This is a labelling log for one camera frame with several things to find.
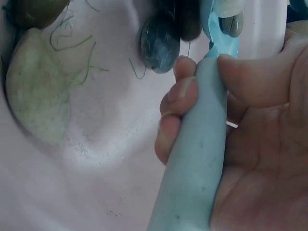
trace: finger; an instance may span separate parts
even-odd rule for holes
[[[194,76],[197,69],[197,64],[194,60],[180,56],[174,64],[173,72],[176,78],[176,81],[181,79]]]
[[[233,124],[239,125],[248,106],[237,100],[231,93],[228,94],[227,120]]]
[[[287,24],[285,41],[293,37],[308,37],[308,20],[301,20]]]
[[[167,114],[162,117],[155,141],[155,152],[158,159],[167,164],[173,143],[180,129],[180,118]]]
[[[172,112],[175,115],[183,116],[197,102],[198,93],[194,77],[181,79],[163,98],[160,104],[161,114]]]
[[[218,67],[227,89],[243,104],[271,107],[289,101],[290,78],[299,50],[285,49],[260,60],[218,58]]]

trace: pink surface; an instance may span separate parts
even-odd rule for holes
[[[264,57],[279,50],[284,32],[283,14],[267,14],[276,22],[262,28],[254,7],[266,0],[248,1],[240,56]],[[4,97],[0,97],[0,226],[6,231],[144,231],[151,215],[164,167],[154,154],[159,104],[174,84],[172,71],[148,71],[137,56],[137,34],[151,12],[150,1],[73,1],[68,14],[73,36],[59,46],[93,38],[59,53],[68,73],[84,67],[93,42],[91,64],[109,72],[91,70],[86,83],[71,89],[72,119],[62,145],[42,145],[18,128]],[[272,1],[277,8],[278,1]],[[5,53],[14,31],[1,13],[0,51]],[[64,14],[44,31],[46,38]],[[256,49],[262,44],[265,49]],[[207,52],[202,35],[190,50],[199,61]],[[187,55],[183,43],[181,54]]]

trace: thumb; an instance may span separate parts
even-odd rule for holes
[[[218,68],[227,89],[245,105],[277,106],[289,102],[292,69],[300,52],[300,48],[285,48],[276,56],[260,60],[221,55]]]

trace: fingernail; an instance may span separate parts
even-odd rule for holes
[[[178,60],[182,59],[183,57],[185,57],[184,55],[180,55],[178,57],[178,59],[174,62],[173,64],[173,74],[176,75],[176,67],[177,67],[177,63],[178,63]]]
[[[193,80],[195,80],[195,77],[189,77],[184,79],[181,83],[174,85],[167,95],[167,100],[172,103],[177,99],[184,98]]]
[[[160,132],[157,136],[156,144],[159,145],[160,151],[163,154],[163,156],[160,156],[160,160],[166,165],[173,146],[173,140],[166,136],[164,132]]]
[[[224,60],[231,60],[231,59],[235,59],[233,56],[228,55],[228,54],[221,54],[219,56],[220,59],[224,59]]]
[[[162,116],[161,116],[161,118],[160,118],[160,120],[159,120],[159,122],[158,122],[158,128],[157,128],[157,133],[158,133],[158,134],[160,133],[160,130],[161,130],[161,123],[162,123],[162,120],[163,120],[164,118],[166,118],[167,116],[172,115],[172,114],[173,114],[173,112],[165,112],[165,113],[162,114]]]

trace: smooth stone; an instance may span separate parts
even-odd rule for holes
[[[50,26],[70,0],[12,0],[15,22],[22,28]]]
[[[219,18],[220,29],[233,38],[239,37],[244,27],[244,12],[230,18]]]
[[[38,29],[19,40],[6,75],[6,94],[19,123],[39,140],[59,144],[67,132],[70,97],[58,55]]]
[[[200,1],[178,0],[176,3],[176,21],[183,41],[192,41],[201,34]]]
[[[213,10],[220,18],[229,18],[243,11],[246,0],[214,0]]]
[[[141,56],[146,67],[158,74],[170,71],[180,54],[176,24],[164,14],[151,17],[141,33]]]

